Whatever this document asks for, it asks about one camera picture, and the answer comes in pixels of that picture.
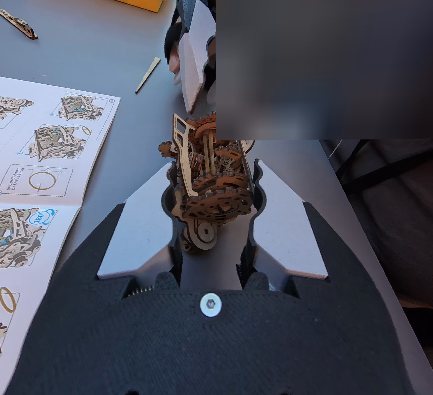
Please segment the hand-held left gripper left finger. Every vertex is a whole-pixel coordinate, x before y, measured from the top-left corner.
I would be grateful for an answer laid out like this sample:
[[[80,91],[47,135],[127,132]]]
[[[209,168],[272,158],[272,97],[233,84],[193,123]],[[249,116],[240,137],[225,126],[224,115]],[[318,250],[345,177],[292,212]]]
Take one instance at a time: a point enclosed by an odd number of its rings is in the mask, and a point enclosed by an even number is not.
[[[154,285],[160,272],[181,280],[179,224],[176,205],[176,164],[169,162],[127,198],[105,252],[98,277],[132,275],[139,285]]]

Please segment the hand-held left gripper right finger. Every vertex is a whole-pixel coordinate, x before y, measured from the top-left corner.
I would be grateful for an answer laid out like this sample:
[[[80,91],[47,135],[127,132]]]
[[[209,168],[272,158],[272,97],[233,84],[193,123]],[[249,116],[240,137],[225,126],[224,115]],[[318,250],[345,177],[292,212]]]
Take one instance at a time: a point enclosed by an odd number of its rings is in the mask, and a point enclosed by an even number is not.
[[[274,290],[284,290],[290,275],[326,279],[303,200],[262,160],[256,160],[255,172],[256,189],[264,193],[252,224],[253,267],[267,275]]]

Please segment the wooden mechanical model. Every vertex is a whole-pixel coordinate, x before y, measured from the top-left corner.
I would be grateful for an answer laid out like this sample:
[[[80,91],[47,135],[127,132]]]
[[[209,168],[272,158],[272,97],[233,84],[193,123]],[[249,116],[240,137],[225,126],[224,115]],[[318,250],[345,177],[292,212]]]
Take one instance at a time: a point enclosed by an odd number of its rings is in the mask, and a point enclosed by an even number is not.
[[[253,183],[246,154],[254,140],[218,139],[216,113],[199,120],[173,114],[172,141],[159,151],[176,161],[176,204],[183,222],[182,246],[189,253],[212,249],[218,228],[251,213]]]

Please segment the thin wooden wedge stick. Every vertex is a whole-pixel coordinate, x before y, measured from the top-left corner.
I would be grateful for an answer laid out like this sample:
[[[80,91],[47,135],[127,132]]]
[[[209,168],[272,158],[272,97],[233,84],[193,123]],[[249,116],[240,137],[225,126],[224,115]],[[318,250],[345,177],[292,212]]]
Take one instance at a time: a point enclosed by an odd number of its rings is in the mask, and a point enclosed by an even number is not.
[[[142,80],[140,81],[137,89],[135,90],[135,94],[138,94],[139,91],[141,90],[141,88],[143,87],[144,83],[147,81],[147,79],[150,77],[150,75],[153,73],[153,71],[155,70],[155,68],[158,66],[158,64],[160,63],[161,59],[159,57],[155,57],[151,63],[151,65],[149,66],[149,68],[147,69],[146,73],[144,74]]]

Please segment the white instruction booklet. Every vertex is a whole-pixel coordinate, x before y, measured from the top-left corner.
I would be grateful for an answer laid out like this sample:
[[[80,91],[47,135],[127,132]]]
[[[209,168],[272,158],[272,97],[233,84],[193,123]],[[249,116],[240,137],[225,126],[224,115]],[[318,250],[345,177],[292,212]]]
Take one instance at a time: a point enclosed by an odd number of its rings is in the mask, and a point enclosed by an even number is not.
[[[4,394],[120,98],[4,77],[0,91]]]

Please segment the small dark wooden strip part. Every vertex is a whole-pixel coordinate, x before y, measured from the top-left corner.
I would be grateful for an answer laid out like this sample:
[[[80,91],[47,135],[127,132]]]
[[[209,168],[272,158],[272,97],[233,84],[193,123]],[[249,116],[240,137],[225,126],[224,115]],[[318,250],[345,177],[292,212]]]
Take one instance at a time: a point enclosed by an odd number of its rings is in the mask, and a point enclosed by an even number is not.
[[[0,15],[18,30],[20,30],[23,34],[25,34],[29,39],[38,39],[38,36],[34,33],[34,30],[25,20],[16,18],[3,9],[0,9]]]

